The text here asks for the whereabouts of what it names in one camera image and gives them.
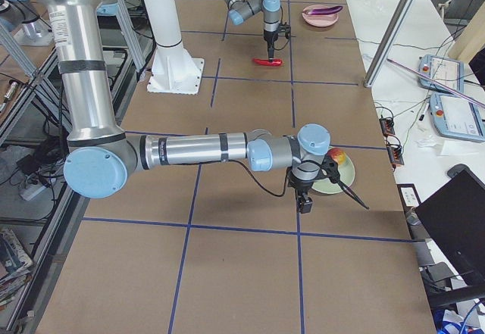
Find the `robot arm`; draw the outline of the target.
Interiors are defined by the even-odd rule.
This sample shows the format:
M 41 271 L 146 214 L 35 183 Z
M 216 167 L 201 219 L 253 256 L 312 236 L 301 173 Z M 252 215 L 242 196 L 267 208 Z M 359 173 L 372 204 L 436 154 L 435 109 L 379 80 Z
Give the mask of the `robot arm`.
M 213 132 L 197 95 L 205 61 L 185 48 L 175 0 L 143 0 L 155 51 L 124 117 L 115 117 L 98 12 L 106 0 L 38 0 L 48 12 L 72 129 L 63 174 L 86 198 L 107 198 L 135 173 L 163 166 L 237 163 L 247 172 L 283 169 L 285 187 L 308 201 L 327 177 L 330 134 L 309 123 L 295 135 L 265 129 Z
M 228 17 L 235 26 L 244 23 L 259 12 L 263 14 L 263 37 L 267 43 L 268 57 L 254 59 L 256 64 L 280 66 L 282 61 L 274 57 L 275 42 L 284 27 L 280 0 L 224 0 L 228 8 Z

